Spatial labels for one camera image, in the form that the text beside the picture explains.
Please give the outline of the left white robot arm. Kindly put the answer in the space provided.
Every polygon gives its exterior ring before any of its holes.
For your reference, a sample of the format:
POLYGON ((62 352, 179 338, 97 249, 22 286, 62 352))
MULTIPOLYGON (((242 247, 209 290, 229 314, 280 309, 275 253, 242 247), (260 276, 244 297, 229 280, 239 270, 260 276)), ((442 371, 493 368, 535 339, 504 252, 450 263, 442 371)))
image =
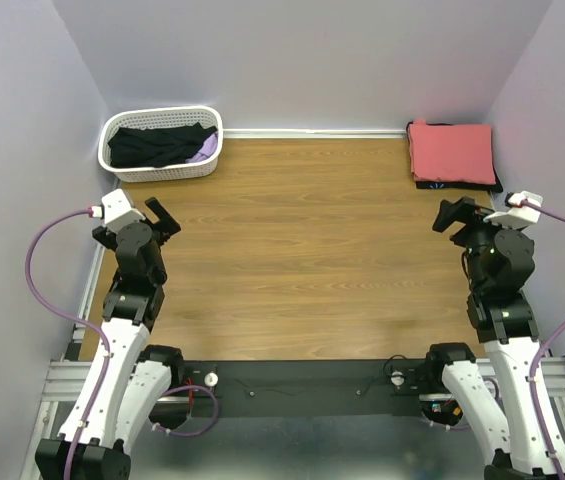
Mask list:
POLYGON ((145 204, 155 221, 122 189, 87 210, 101 220, 92 236, 114 253, 117 269, 78 398, 56 438, 41 440, 36 449, 44 479, 128 478, 131 450, 159 396, 183 385, 181 352, 148 343, 167 281, 161 248, 181 228, 157 199, 145 204))

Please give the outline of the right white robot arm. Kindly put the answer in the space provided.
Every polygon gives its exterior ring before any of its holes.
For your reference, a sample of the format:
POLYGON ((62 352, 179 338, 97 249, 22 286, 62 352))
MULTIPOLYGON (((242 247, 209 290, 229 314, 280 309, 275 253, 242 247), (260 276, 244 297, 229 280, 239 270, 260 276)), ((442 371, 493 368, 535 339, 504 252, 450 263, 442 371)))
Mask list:
POLYGON ((548 345, 522 292, 535 270, 535 244, 524 231, 538 222, 542 199, 520 192, 507 204, 502 212, 469 197, 444 200, 432 226, 439 233, 462 226, 450 239, 463 250, 468 317, 500 395, 487 390, 465 344, 431 346, 422 379, 459 404, 483 454, 484 478, 565 479, 565 440, 541 371, 548 345))

